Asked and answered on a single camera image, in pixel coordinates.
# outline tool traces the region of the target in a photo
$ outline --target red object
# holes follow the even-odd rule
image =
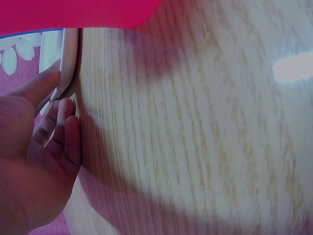
[[[131,28],[143,23],[160,0],[5,0],[0,36],[56,28]]]

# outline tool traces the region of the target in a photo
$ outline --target wooden surface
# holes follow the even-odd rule
[[[71,234],[313,233],[313,80],[272,71],[313,50],[311,0],[164,0],[82,45]]]

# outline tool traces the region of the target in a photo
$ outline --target white plastic object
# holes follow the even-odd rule
[[[61,63],[59,84],[54,90],[50,101],[40,111],[41,116],[44,116],[48,112],[52,106],[52,101],[59,98],[70,85],[75,72],[77,47],[77,28],[43,32],[39,58],[39,73],[48,69],[58,59],[61,59]]]

